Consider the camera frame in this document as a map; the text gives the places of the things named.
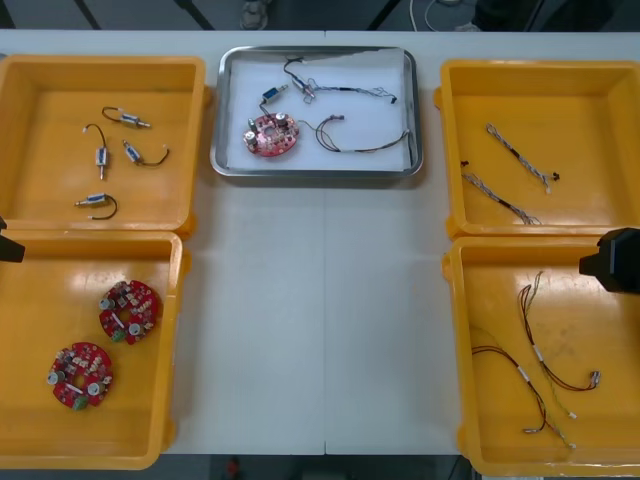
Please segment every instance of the motor with wire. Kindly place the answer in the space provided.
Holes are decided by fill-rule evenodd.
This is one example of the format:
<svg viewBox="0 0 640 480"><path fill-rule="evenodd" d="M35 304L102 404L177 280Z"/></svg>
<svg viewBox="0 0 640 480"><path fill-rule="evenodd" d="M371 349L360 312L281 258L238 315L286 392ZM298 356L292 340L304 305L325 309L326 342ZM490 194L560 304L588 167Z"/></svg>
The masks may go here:
<svg viewBox="0 0 640 480"><path fill-rule="evenodd" d="M80 342L56 353L47 384L63 405L83 410L97 407L109 392L113 380L109 355L93 343Z"/></svg>
<svg viewBox="0 0 640 480"><path fill-rule="evenodd" d="M133 345L158 322L160 301L148 285L137 280L118 282L99 303L100 325L111 340Z"/></svg>
<svg viewBox="0 0 640 480"><path fill-rule="evenodd" d="M107 112L118 112L118 117L112 117ZM122 123L131 128L151 128L151 124L143 122L140 117L126 113L120 107L102 107L102 116L112 122Z"/></svg>
<svg viewBox="0 0 640 480"><path fill-rule="evenodd" d="M89 220L109 220L113 218L116 213L118 213L118 202L115 198L113 198L108 193L95 193L93 195L87 196L84 200L80 200L74 203L76 207L104 207L109 205L109 203L113 204L113 212L109 215L104 215L101 217L96 217L95 215L89 215Z"/></svg>
<svg viewBox="0 0 640 480"><path fill-rule="evenodd" d="M82 129L82 133L87 133L89 127L95 127L100 133L102 139L102 146L96 150L96 166L100 168L100 180L104 180L104 171L109 164L109 151L107 150L107 139L104 136L104 132L100 126L96 123L89 123Z"/></svg>
<svg viewBox="0 0 640 480"><path fill-rule="evenodd" d="M162 147L165 149L164 156L157 162L147 162L144 160L138 150L136 150L129 142L127 142L126 140L122 140L122 145L124 145L124 153L127 155L127 157L129 157L131 163L139 167L158 167L162 165L162 163L167 159L170 152L169 147L163 145Z"/></svg>

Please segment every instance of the white table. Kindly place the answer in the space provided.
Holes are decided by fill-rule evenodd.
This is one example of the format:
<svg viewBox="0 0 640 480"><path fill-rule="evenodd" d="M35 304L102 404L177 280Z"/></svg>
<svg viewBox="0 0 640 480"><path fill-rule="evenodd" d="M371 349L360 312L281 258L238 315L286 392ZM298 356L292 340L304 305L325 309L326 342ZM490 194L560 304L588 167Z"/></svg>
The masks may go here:
<svg viewBox="0 0 640 480"><path fill-rule="evenodd" d="M237 186L201 166L173 399L173 453L455 453L442 131L447 58L640 60L640 34L0 31L0 51L198 55L383 45L418 63L426 163L392 188Z"/></svg>

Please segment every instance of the yellow tray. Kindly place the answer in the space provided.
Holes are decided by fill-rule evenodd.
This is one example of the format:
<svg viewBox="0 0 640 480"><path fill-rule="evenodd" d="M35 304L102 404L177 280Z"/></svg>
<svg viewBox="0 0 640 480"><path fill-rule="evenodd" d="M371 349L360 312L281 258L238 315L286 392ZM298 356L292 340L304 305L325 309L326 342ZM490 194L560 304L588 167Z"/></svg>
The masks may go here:
<svg viewBox="0 0 640 480"><path fill-rule="evenodd" d="M141 469L173 440L169 406L182 242L170 232L8 231L24 263L0 263L0 468ZM162 318L136 345L113 343L98 302L120 280L140 280L162 299ZM98 407L60 404L46 374L58 350L89 341L114 363Z"/></svg>
<svg viewBox="0 0 640 480"><path fill-rule="evenodd" d="M640 296L606 292L578 273L581 257L598 251L595 237L465 237L443 261L451 283L462 402L459 447L490 476L640 475ZM556 389L572 420L557 406L526 337L516 296L543 270L529 313L534 338L550 367L589 392ZM576 444L565 447L540 422L523 378L498 355L472 358L471 346L495 340L524 368L553 420Z"/></svg>
<svg viewBox="0 0 640 480"><path fill-rule="evenodd" d="M193 57L82 57L14 55L0 64L0 214L11 229L172 230L188 235L203 103L208 100L202 60ZM150 129L107 120L116 106ZM100 125L110 165L100 180L95 152ZM126 157L128 140L147 159L171 153L157 168ZM74 207L94 193L119 204L109 213Z"/></svg>
<svg viewBox="0 0 640 480"><path fill-rule="evenodd" d="M602 235L640 225L636 64L454 60L441 77L435 103L447 152L451 238ZM551 194L486 132L487 123L542 173L559 173ZM464 169L462 161L469 162ZM463 171L543 225L524 225Z"/></svg>

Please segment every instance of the black object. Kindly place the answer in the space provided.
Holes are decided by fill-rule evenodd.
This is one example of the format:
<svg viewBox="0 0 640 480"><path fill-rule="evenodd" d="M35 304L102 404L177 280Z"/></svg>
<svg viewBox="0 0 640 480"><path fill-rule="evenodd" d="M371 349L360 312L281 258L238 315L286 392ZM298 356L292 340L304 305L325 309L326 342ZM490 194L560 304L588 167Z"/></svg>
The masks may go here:
<svg viewBox="0 0 640 480"><path fill-rule="evenodd" d="M193 18L196 21L196 23L200 25L201 29L215 30L215 28L213 28L213 25L211 25L209 20L207 20L207 17L205 17L200 11L200 9L193 4L192 0L173 0L173 1L180 8L182 8L183 10L186 10L187 13L191 15L191 18Z"/></svg>
<svg viewBox="0 0 640 480"><path fill-rule="evenodd" d="M7 224L0 217L0 262L22 262L24 259L24 247L13 240L3 237L3 228L7 228Z"/></svg>
<svg viewBox="0 0 640 480"><path fill-rule="evenodd" d="M89 25L91 25L91 28L93 28L94 30L102 30L100 28L100 25L98 24L98 21L96 20L96 17L93 16L93 13L91 13L89 7L87 7L87 5L84 3L84 0L74 0L74 2L76 4L76 7L78 7L78 10L80 10L82 15L84 16L84 19L89 22Z"/></svg>
<svg viewBox="0 0 640 480"><path fill-rule="evenodd" d="M597 254L580 259L580 273L596 277L608 292L640 293L640 230L612 230L598 247Z"/></svg>
<svg viewBox="0 0 640 480"><path fill-rule="evenodd" d="M367 30L377 30L378 28L380 28L380 25L382 25L382 23L387 19L391 12L393 12L393 10L398 6L399 3L400 0L389 0L385 4L385 6L382 7L380 13L376 15L376 18L374 18L373 21L369 24Z"/></svg>

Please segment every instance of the red circuit board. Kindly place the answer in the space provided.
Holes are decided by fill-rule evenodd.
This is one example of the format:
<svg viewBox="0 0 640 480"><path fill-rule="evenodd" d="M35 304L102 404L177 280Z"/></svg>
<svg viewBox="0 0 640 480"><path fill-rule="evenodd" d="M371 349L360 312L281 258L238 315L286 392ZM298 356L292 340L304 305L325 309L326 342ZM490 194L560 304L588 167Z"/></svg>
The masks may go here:
<svg viewBox="0 0 640 480"><path fill-rule="evenodd" d="M109 391L111 359L93 343L74 343L56 354L47 383L60 403L74 410L97 407Z"/></svg>
<svg viewBox="0 0 640 480"><path fill-rule="evenodd" d="M251 130L245 132L244 142L251 153L263 157L276 157L288 152L296 144L300 134L298 124L289 115L286 115L286 124L283 126L277 125L275 115L258 117L255 124L255 144L247 141L246 135Z"/></svg>
<svg viewBox="0 0 640 480"><path fill-rule="evenodd" d="M133 345L156 326L160 301L149 286L132 280L116 283L103 297L100 308L100 324L111 340L126 340Z"/></svg>

